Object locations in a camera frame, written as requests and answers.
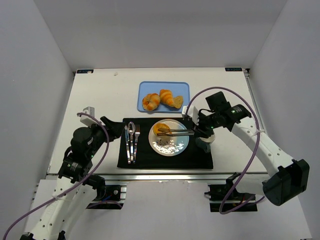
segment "croissant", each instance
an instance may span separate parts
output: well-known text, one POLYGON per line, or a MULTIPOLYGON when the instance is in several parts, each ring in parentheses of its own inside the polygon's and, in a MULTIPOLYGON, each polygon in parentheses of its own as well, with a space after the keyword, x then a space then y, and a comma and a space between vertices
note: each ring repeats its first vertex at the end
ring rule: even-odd
POLYGON ((151 93, 142 99, 142 106, 147 111, 155 110, 160 104, 160 96, 156 93, 151 93))
POLYGON ((167 89, 160 90, 160 99, 164 104, 169 105, 170 107, 175 106, 174 96, 172 95, 172 91, 167 89))
POLYGON ((162 133, 162 131, 159 131, 159 129, 169 129, 170 130, 170 127, 167 124, 164 124, 164 123, 157 123, 156 125, 153 126, 153 129, 152 129, 153 133, 156 136, 158 136, 158 134, 162 133))

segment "tongs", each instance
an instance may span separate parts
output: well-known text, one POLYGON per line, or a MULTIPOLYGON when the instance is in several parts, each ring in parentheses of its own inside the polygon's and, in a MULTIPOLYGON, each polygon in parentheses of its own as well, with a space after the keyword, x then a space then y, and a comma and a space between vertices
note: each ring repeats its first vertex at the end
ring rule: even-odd
POLYGON ((161 133, 158 133, 157 136, 169 136, 169 137, 179 137, 179 136, 192 136, 195 132, 192 129, 167 129, 159 128, 161 133))

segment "fork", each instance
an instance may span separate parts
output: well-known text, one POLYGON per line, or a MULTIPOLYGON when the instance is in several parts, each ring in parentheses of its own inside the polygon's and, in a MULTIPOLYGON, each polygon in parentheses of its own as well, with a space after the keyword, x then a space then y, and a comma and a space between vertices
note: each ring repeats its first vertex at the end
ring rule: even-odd
POLYGON ((134 133, 136 131, 136 126, 135 124, 131 121, 128 123, 128 130, 130 134, 130 158, 131 162, 134 161, 134 133))
POLYGON ((195 132, 192 129, 167 129, 159 128, 160 133, 157 136, 169 136, 169 137, 179 137, 179 136, 193 136, 195 132))
POLYGON ((136 163, 136 155, 137 155, 137 145, 138 145, 138 137, 140 135, 140 125, 137 124, 135 126, 135 133, 134 133, 134 154, 133 154, 133 164, 136 163))

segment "silverware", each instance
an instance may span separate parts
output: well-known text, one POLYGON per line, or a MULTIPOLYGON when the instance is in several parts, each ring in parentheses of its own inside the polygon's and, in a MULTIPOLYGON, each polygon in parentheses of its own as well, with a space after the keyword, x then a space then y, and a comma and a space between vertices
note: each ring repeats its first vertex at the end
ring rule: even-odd
POLYGON ((136 125, 136 130, 134 133, 134 154, 133 154, 133 164, 136 163, 136 155, 137 155, 137 145, 138 145, 138 137, 140 135, 140 125, 136 125))
POLYGON ((172 133, 172 132, 186 132, 186 133, 193 133, 192 129, 168 129, 168 128, 159 128, 159 131, 162 133, 172 133))
POLYGON ((191 129, 167 129, 159 128, 160 133, 157 136, 169 136, 169 137, 179 137, 179 136, 192 136, 195 132, 191 129))
POLYGON ((136 131, 136 126, 132 121, 128 123, 128 129, 130 133, 130 158, 131 158, 131 162, 133 162, 134 161, 134 133, 136 131))
POLYGON ((129 132, 128 132, 127 125, 124 126, 124 135, 125 135, 126 154, 128 156, 128 164, 130 164, 131 159, 130 159, 130 151, 129 151, 129 132))

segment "food on plate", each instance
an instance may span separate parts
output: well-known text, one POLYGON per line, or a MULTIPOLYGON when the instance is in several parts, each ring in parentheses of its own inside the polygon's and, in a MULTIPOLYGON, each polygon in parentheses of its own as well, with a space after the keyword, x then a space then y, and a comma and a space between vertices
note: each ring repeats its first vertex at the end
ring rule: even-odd
POLYGON ((160 90, 160 99, 162 103, 169 105, 170 107, 175 106, 175 101, 174 101, 174 96, 172 95, 172 91, 168 89, 160 90))
POLYGON ((182 104, 184 103, 184 97, 183 96, 176 96, 174 99, 174 107, 179 109, 181 108, 182 104))
POLYGON ((170 130, 170 127, 167 125, 167 124, 164 124, 164 123, 157 123, 156 125, 153 126, 153 133, 159 137, 159 138, 168 138, 168 136, 158 136, 159 133, 162 133, 161 131, 159 131, 159 129, 169 129, 170 130))
POLYGON ((160 104, 160 96, 156 93, 150 93, 142 100, 142 106, 147 111, 155 110, 160 104))

